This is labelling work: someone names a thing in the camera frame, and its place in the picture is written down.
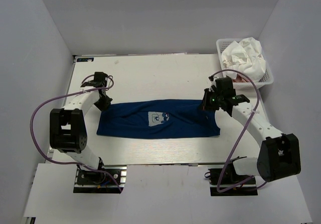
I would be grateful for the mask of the pink t shirt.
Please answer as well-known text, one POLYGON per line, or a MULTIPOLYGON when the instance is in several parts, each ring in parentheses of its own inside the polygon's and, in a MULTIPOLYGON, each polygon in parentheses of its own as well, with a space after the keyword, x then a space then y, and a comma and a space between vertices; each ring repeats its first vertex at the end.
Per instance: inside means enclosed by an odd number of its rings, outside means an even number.
POLYGON ((232 79, 233 82, 235 83, 246 83, 246 82, 250 82, 248 80, 248 78, 241 76, 241 75, 237 75, 235 79, 232 79))

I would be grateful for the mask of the blue t shirt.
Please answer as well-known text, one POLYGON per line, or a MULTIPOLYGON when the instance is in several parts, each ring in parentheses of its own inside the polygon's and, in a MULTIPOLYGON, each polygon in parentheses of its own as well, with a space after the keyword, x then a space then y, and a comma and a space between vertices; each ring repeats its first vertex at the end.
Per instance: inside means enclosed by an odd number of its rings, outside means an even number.
POLYGON ((97 135, 131 139, 207 138, 220 135, 212 111, 201 100, 163 99, 112 104, 103 111, 97 135))

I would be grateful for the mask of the white t shirt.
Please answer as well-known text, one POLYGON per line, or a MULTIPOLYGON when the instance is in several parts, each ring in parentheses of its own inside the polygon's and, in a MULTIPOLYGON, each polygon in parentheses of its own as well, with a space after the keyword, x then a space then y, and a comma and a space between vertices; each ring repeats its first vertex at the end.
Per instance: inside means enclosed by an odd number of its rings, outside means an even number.
POLYGON ((235 71, 246 74, 252 81, 258 82, 265 74, 266 60, 262 54, 262 46, 253 37, 233 41, 221 53, 222 64, 226 75, 237 79, 240 75, 235 71))

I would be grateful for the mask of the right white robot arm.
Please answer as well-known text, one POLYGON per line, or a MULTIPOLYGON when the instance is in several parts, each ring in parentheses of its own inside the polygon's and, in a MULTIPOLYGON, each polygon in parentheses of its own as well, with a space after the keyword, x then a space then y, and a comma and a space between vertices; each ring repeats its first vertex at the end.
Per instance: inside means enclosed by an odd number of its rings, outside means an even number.
POLYGON ((215 79, 210 88, 204 90, 202 110, 223 110, 243 126, 258 144, 258 157, 228 159, 224 164, 227 179, 240 182, 244 176, 260 176, 272 182, 301 172, 299 140, 294 134, 285 134, 263 118, 250 100, 237 95, 229 77, 215 79))

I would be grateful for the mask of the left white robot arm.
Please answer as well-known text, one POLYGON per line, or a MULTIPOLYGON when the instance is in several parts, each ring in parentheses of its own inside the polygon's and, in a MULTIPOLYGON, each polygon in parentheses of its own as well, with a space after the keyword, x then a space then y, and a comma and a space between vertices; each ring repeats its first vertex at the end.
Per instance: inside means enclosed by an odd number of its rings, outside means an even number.
POLYGON ((105 180, 106 171, 101 159, 87 146, 85 115, 92 106, 101 112, 107 110, 112 99, 106 95, 112 78, 104 72, 95 72, 93 79, 81 83, 80 93, 62 108, 50 112, 50 146, 70 156, 78 165, 89 167, 89 178, 94 183, 105 180))

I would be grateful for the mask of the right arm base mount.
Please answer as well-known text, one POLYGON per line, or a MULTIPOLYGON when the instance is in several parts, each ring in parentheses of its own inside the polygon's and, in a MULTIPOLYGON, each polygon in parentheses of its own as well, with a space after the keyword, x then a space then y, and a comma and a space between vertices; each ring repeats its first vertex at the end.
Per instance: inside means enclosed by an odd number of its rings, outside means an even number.
MULTIPOLYGON (((219 168, 211 168, 204 174, 204 178, 209 180, 210 184, 210 195, 214 196, 257 196, 258 192, 256 190, 256 180, 252 178, 251 180, 240 184, 230 190, 225 192, 218 192, 217 191, 217 183, 219 181, 219 176, 222 169, 219 168)), ((234 170, 231 168, 227 168, 222 181, 220 188, 224 189, 233 184, 239 183, 240 181, 248 178, 246 175, 237 175, 234 170)))

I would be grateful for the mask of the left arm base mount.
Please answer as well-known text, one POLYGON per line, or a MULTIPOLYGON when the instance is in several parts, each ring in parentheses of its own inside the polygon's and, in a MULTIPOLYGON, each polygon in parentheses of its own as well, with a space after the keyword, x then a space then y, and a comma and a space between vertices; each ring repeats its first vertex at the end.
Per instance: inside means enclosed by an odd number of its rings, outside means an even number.
MULTIPOLYGON (((107 168, 104 166, 104 170, 110 173, 118 183, 122 190, 126 182, 127 167, 116 166, 107 168)), ((120 194, 121 191, 114 183, 111 177, 107 174, 92 172, 89 170, 82 170, 77 168, 74 193, 87 193, 87 194, 120 194)))

